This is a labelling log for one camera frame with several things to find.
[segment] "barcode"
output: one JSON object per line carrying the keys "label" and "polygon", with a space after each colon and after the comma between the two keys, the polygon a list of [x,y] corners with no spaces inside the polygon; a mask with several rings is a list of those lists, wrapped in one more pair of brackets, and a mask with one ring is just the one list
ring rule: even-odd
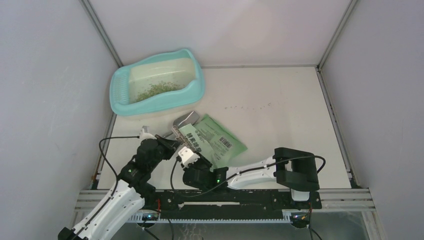
{"label": "barcode", "polygon": [[227,140],[225,139],[223,136],[219,139],[219,141],[224,144],[227,148],[231,148],[233,145]]}

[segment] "metal scoop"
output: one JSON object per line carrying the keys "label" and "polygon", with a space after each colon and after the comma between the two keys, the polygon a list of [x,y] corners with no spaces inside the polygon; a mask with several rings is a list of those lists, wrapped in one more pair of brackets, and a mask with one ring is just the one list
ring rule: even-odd
{"label": "metal scoop", "polygon": [[[182,128],[185,125],[188,124],[195,124],[198,120],[200,119],[200,115],[195,112],[195,111],[191,111],[187,114],[184,114],[182,116],[180,116],[179,118],[175,119],[173,121],[172,126],[176,126],[177,128]],[[174,134],[172,131],[167,132],[166,134],[164,134],[162,137],[167,138],[169,136],[171,136],[172,134]]]}

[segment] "cat litter box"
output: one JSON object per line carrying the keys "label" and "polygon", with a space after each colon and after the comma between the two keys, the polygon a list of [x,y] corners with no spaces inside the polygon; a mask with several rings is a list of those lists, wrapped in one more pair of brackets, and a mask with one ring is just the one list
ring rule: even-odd
{"label": "cat litter box", "polygon": [[119,68],[110,83],[110,106],[120,116],[148,114],[195,103],[204,93],[199,63],[181,49]]}

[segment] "black cable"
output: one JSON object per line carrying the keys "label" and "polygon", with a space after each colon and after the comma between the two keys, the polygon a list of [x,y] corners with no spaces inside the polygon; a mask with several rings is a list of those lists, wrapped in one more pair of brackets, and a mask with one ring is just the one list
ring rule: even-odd
{"label": "black cable", "polygon": [[319,240],[323,240],[322,238],[321,238],[321,236],[314,230],[314,229],[312,229],[312,228],[310,228],[310,230],[314,233],[314,234],[316,234],[316,236],[319,238]]}
{"label": "black cable", "polygon": [[[151,209],[151,208],[142,208],[143,210],[150,210],[150,211],[154,211],[154,212],[156,212],[156,213],[158,213],[158,214],[161,214],[162,212],[161,211],[159,211],[159,210],[155,210],[155,209]],[[173,224],[172,224],[172,222],[171,222],[171,220],[169,220],[169,219],[166,219],[167,221],[168,221],[168,223],[169,223],[169,227],[171,228],[171,239],[172,240],[174,240],[174,237],[175,237],[175,233],[174,233],[174,226],[173,226]]]}
{"label": "black cable", "polygon": [[309,234],[310,234],[310,239],[314,240],[314,236],[312,235],[312,228],[311,228],[311,224],[312,224],[312,201],[309,201]]}
{"label": "black cable", "polygon": [[[108,159],[105,156],[105,153],[103,152],[102,149],[102,142],[109,140],[109,139],[139,139],[140,136],[110,136],[110,137],[105,137],[102,140],[100,140],[98,142],[98,149],[100,150],[100,154],[103,157],[104,161],[107,163],[107,165],[109,165],[110,169],[112,170],[113,174],[115,175],[116,178],[116,182],[115,182],[115,187],[113,188],[112,193],[110,194],[109,198],[106,199],[106,201],[103,203],[103,205],[93,214],[92,217],[90,217],[90,219],[85,223],[85,226],[89,225],[90,222],[97,216],[97,214],[99,214],[99,212],[105,207],[105,205],[109,202],[109,200],[112,199],[113,195],[115,194],[115,191],[117,190],[118,187],[118,174],[117,171],[115,171],[114,167],[111,165],[111,163],[108,161]],[[85,227],[82,227],[81,230],[79,230],[75,236],[73,236],[73,238],[71,240],[75,240],[75,238],[84,230]]]}
{"label": "black cable", "polygon": [[106,141],[106,140],[110,140],[110,139],[139,139],[140,136],[110,136],[110,137],[105,137],[102,140],[100,140],[98,142],[98,149],[100,149],[100,154],[103,157],[104,161],[107,163],[107,165],[109,165],[109,168],[112,170],[113,175],[115,175],[116,178],[116,182],[115,182],[115,187],[113,188],[112,193],[110,194],[110,197],[113,197],[113,195],[115,194],[115,191],[117,190],[118,187],[118,174],[117,171],[115,171],[114,167],[111,165],[111,163],[108,161],[108,159],[106,158],[105,153],[103,152],[102,149],[102,142]]}
{"label": "black cable", "polygon": [[[323,158],[322,156],[313,155],[313,156],[299,156],[299,157],[293,157],[293,158],[289,158],[289,159],[279,160],[279,161],[276,161],[276,162],[271,163],[271,164],[269,164],[269,165],[266,165],[266,167],[267,167],[267,168],[269,168],[269,167],[275,166],[275,165],[280,164],[280,163],[284,163],[284,162],[288,162],[288,161],[293,161],[293,160],[298,160],[298,159],[307,159],[307,158],[317,158],[317,159],[321,159],[321,160],[323,160],[323,163],[322,163],[321,167],[318,169],[319,171],[320,171],[321,169],[323,169],[324,165],[326,164],[326,159],[325,159],[325,158]],[[174,175],[174,170],[175,170],[175,166],[176,166],[176,165],[177,165],[177,160],[175,161],[175,164],[174,164],[174,166],[173,166],[173,168],[172,168],[172,171],[171,171],[171,177],[170,177],[171,189],[172,189],[174,192],[175,192],[175,189],[174,189],[174,185],[173,185],[173,175]],[[212,187],[211,189],[209,189],[209,190],[207,190],[207,191],[205,191],[205,192],[202,192],[202,193],[200,193],[200,194],[196,194],[196,195],[190,195],[190,196],[188,196],[188,195],[182,195],[182,194],[179,194],[179,193],[178,193],[178,195],[180,195],[180,196],[182,196],[182,197],[185,197],[185,198],[194,198],[194,197],[198,197],[198,196],[201,196],[201,195],[207,194],[207,193],[209,193],[209,192],[211,192],[211,191],[215,190],[216,188],[218,188],[218,187],[222,186],[224,183],[228,182],[230,179],[234,178],[234,177],[235,177],[235,176],[237,176],[237,175],[244,174],[244,173],[251,172],[251,171],[261,170],[261,169],[264,169],[264,166],[259,166],[259,167],[254,167],[254,168],[249,168],[249,169],[246,169],[246,170],[243,170],[243,171],[240,171],[240,172],[236,172],[236,173],[234,173],[233,175],[229,176],[229,177],[228,177],[227,179],[225,179],[224,181],[222,181],[220,184],[218,184],[218,185],[216,185],[216,186]]]}
{"label": "black cable", "polygon": [[324,168],[324,166],[326,165],[326,159],[323,157],[319,157],[319,156],[315,156],[317,159],[321,159],[322,160],[322,165],[318,168],[318,170],[316,171],[317,174],[319,174],[321,172],[321,170]]}
{"label": "black cable", "polygon": [[143,229],[146,233],[150,234],[150,236],[154,237],[156,240],[160,240],[157,236],[155,236],[151,231],[149,231],[147,228]]}

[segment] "white enclosure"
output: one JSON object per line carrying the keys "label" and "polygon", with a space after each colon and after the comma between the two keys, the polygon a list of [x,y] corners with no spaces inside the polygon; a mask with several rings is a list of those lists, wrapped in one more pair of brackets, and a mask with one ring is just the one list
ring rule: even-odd
{"label": "white enclosure", "polygon": [[[57,239],[73,226],[80,191],[90,196],[93,183],[108,189],[114,181],[99,161],[104,136],[134,135],[143,125],[169,131],[183,112],[116,117],[109,84],[119,67],[181,48],[193,52],[206,82],[190,109],[249,149],[233,165],[277,147],[322,155],[329,211],[366,209],[371,240],[422,239],[423,12],[422,0],[2,2],[2,239]],[[118,172],[138,144],[106,146]],[[169,188],[172,165],[161,163],[166,177],[150,183]],[[182,189],[181,174],[174,178]],[[349,195],[356,184],[369,188],[356,192],[366,201]]]}

